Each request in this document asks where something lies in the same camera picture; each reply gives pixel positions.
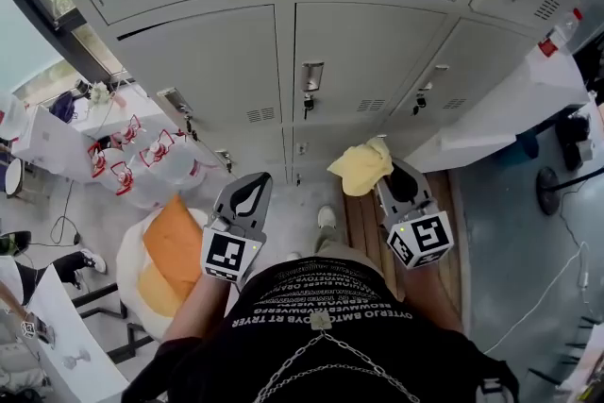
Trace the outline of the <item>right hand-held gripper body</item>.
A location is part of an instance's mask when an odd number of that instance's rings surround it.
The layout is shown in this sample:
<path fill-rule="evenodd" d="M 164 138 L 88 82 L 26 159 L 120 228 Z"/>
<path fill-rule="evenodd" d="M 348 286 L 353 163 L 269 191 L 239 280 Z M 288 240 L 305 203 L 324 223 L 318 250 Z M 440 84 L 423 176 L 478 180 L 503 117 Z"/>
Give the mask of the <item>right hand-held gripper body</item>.
<path fill-rule="evenodd" d="M 416 173 L 419 192 L 414 203 L 392 198 L 388 176 L 376 185 L 378 202 L 383 209 L 382 225 L 388 232 L 386 244 L 407 269 L 438 261 L 454 245 L 448 216 L 440 210 L 426 177 L 408 163 L 394 159 L 393 166 Z"/>

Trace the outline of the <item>yellow cloth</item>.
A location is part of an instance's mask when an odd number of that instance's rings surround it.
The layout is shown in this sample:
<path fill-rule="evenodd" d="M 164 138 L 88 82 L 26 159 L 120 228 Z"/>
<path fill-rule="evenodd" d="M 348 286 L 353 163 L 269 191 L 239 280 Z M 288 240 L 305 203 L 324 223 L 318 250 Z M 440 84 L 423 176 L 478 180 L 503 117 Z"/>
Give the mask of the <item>yellow cloth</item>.
<path fill-rule="evenodd" d="M 366 143 L 349 147 L 327 170 L 342 181 L 348 196 L 364 196 L 393 170 L 390 150 L 384 140 L 372 138 Z"/>

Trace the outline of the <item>grey metal locker cabinet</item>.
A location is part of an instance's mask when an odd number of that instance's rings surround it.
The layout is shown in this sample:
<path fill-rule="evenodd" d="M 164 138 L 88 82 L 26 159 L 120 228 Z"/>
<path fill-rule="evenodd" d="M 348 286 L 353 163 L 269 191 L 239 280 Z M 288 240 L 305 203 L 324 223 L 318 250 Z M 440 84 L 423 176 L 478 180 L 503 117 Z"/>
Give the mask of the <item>grey metal locker cabinet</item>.
<path fill-rule="evenodd" d="M 230 172 L 300 184 L 379 136 L 406 157 L 459 120 L 575 0 L 73 0 L 126 69 Z M 391 101 L 352 123 L 295 119 L 300 3 L 440 12 L 445 20 Z"/>

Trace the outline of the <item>grey metal locker door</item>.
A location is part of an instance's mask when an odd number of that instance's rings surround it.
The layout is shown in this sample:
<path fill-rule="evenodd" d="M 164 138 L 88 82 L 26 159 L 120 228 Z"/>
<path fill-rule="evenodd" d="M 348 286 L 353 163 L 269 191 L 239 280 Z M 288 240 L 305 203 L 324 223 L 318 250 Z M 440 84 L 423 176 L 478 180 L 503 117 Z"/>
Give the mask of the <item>grey metal locker door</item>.
<path fill-rule="evenodd" d="M 378 115 L 407 80 L 445 15 L 360 3 L 300 3 L 295 14 L 295 116 L 337 124 Z"/>

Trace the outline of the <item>person's right forearm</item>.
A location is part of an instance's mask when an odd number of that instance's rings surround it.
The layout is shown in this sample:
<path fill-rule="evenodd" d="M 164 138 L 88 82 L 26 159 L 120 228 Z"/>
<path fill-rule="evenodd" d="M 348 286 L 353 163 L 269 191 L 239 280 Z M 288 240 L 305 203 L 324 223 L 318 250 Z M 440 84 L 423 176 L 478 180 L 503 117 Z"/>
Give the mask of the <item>person's right forearm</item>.
<path fill-rule="evenodd" d="M 436 326 L 463 333 L 461 317 L 441 281 L 436 263 L 403 269 L 405 301 Z"/>

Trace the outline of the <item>wooden slat platform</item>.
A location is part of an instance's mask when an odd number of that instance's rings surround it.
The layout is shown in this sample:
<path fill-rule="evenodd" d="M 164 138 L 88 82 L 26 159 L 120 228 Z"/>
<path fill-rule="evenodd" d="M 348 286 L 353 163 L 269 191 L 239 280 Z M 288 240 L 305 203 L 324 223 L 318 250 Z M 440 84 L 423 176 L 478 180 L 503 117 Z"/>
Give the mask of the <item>wooden slat platform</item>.
<path fill-rule="evenodd" d="M 438 206 L 445 210 L 452 227 L 454 241 L 459 240 L 457 213 L 451 191 L 451 182 L 447 171 L 427 174 L 428 185 L 435 196 Z M 385 229 L 381 225 L 383 211 L 378 197 L 370 192 L 362 197 L 343 196 L 345 214 L 345 232 L 347 243 L 359 250 L 377 267 L 385 278 L 385 283 L 398 300 L 405 297 L 403 269 L 401 262 L 385 243 Z M 455 246 L 438 262 L 439 279 L 447 298 L 459 319 L 463 316 L 462 294 L 463 276 L 461 275 L 460 249 Z"/>

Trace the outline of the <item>black bag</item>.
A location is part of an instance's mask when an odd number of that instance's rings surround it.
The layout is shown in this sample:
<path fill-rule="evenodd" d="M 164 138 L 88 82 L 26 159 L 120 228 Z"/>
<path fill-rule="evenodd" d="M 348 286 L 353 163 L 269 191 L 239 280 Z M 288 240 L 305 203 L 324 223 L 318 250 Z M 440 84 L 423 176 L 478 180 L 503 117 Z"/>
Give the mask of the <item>black bag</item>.
<path fill-rule="evenodd" d="M 575 172 L 585 161 L 594 159 L 596 148 L 594 141 L 590 138 L 591 117 L 589 115 L 571 115 L 561 118 L 555 125 L 555 132 L 568 171 Z"/>

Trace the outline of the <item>black metal rack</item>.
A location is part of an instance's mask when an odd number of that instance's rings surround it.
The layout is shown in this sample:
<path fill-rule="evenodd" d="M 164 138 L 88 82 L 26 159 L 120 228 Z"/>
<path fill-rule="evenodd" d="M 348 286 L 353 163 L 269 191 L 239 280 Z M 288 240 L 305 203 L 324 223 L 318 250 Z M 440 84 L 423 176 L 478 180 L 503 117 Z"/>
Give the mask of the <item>black metal rack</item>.
<path fill-rule="evenodd" d="M 582 316 L 579 329 L 589 329 L 586 343 L 567 343 L 570 353 L 563 364 L 572 367 L 564 380 L 554 378 L 537 369 L 528 372 L 555 388 L 557 395 L 568 403 L 597 403 L 604 401 L 604 321 Z"/>

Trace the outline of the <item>purple bag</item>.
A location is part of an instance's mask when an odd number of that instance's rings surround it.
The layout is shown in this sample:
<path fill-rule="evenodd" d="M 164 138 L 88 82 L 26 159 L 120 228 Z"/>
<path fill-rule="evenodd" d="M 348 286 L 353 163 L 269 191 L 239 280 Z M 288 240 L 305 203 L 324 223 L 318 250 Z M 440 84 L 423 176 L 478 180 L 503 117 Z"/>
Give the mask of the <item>purple bag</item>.
<path fill-rule="evenodd" d="M 49 112 L 60 119 L 62 122 L 69 124 L 74 118 L 76 97 L 71 91 L 60 94 L 51 107 Z"/>

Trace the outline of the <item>clear bottle red label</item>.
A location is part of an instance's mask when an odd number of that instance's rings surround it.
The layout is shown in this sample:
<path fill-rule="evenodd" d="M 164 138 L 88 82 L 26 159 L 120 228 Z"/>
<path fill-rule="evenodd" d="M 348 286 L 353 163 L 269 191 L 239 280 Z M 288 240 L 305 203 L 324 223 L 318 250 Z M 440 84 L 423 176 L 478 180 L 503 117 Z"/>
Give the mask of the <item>clear bottle red label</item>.
<path fill-rule="evenodd" d="M 578 8 L 573 8 L 565 13 L 545 38 L 538 43 L 541 52 L 550 58 L 555 53 L 562 51 L 576 33 L 582 18 L 583 15 Z"/>

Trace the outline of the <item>round white stool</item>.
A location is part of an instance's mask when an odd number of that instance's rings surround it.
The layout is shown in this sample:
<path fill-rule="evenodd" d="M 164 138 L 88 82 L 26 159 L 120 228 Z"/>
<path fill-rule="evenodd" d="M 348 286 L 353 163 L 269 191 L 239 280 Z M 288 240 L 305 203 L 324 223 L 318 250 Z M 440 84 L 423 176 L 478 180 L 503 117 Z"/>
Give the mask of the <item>round white stool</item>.
<path fill-rule="evenodd" d="M 7 196 L 16 196 L 23 188 L 24 166 L 20 159 L 13 159 L 5 174 L 5 192 Z"/>

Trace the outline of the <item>white bag red label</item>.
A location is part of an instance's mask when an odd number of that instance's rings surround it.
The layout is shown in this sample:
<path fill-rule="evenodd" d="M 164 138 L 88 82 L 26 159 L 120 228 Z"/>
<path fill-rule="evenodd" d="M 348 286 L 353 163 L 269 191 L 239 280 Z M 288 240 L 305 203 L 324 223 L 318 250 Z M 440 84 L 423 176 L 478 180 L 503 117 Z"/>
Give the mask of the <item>white bag red label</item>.
<path fill-rule="evenodd" d="M 17 139 L 25 133 L 27 125 L 25 104 L 12 93 L 0 93 L 0 138 Z"/>

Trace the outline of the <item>black metal frame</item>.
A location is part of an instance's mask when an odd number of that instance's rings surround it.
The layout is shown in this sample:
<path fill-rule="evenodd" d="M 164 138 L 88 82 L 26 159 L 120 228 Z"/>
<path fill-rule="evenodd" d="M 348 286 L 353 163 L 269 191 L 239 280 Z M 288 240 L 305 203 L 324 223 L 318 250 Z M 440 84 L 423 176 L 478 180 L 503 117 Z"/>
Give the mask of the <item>black metal frame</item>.
<path fill-rule="evenodd" d="M 110 285 L 89 292 L 88 294 L 76 297 L 72 300 L 72 303 L 76 309 L 79 309 L 84 306 L 89 306 L 93 302 L 117 292 L 118 285 L 116 283 L 111 283 Z M 120 364 L 134 359 L 137 356 L 138 349 L 154 342 L 154 339 L 147 333 L 142 325 L 128 321 L 128 309 L 122 301 L 119 301 L 119 310 L 117 311 L 94 306 L 81 312 L 79 315 L 82 319 L 87 319 L 97 314 L 103 314 L 112 319 L 126 323 L 127 343 L 112 349 L 107 353 L 114 364 Z"/>

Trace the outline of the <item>black pedestal fan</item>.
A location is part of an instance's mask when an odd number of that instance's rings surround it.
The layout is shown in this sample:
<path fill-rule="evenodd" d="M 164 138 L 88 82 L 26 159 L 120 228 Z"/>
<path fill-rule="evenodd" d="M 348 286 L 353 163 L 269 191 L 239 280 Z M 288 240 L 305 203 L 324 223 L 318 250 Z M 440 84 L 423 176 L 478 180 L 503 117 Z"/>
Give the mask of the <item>black pedestal fan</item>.
<path fill-rule="evenodd" d="M 560 182 L 557 173 L 551 167 L 542 168 L 535 179 L 537 202 L 542 213 L 551 216 L 559 210 L 562 203 L 561 190 L 600 175 L 604 175 L 604 166 L 587 175 Z"/>

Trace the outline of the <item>black window frame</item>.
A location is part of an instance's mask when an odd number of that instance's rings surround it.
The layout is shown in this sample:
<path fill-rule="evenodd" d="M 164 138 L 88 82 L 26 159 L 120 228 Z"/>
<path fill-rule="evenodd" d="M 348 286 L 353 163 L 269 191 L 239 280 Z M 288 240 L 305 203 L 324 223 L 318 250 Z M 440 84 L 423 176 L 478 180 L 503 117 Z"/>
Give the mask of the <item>black window frame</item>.
<path fill-rule="evenodd" d="M 42 37 L 80 75 L 115 84 L 129 72 L 101 41 L 73 0 L 12 0 Z"/>

